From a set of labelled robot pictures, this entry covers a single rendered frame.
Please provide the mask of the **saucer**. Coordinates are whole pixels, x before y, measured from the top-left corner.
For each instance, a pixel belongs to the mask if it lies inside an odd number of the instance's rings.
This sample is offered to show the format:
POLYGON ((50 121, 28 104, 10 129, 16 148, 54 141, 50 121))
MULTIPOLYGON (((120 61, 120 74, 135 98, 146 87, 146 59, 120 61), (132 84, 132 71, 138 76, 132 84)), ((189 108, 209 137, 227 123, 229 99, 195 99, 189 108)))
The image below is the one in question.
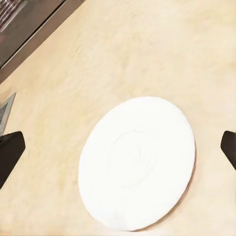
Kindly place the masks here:
POLYGON ((185 193, 195 164, 185 114, 152 95, 124 101, 95 125, 78 183, 88 213, 112 230, 152 225, 185 193))

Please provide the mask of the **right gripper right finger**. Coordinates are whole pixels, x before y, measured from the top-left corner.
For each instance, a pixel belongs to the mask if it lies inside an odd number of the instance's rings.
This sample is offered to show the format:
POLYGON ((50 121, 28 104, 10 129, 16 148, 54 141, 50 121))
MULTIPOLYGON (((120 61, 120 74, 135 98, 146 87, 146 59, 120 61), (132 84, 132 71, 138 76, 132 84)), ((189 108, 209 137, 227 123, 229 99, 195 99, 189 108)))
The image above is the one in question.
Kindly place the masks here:
POLYGON ((220 148, 236 170, 236 133, 225 131, 221 139, 220 148))

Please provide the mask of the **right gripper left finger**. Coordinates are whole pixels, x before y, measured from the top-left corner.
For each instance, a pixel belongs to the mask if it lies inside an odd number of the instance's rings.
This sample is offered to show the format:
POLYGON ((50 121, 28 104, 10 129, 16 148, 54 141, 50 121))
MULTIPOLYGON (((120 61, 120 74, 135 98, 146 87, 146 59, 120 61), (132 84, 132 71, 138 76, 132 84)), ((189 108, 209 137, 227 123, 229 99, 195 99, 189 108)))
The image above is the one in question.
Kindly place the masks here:
POLYGON ((21 131, 0 136, 0 190, 26 149, 21 131))

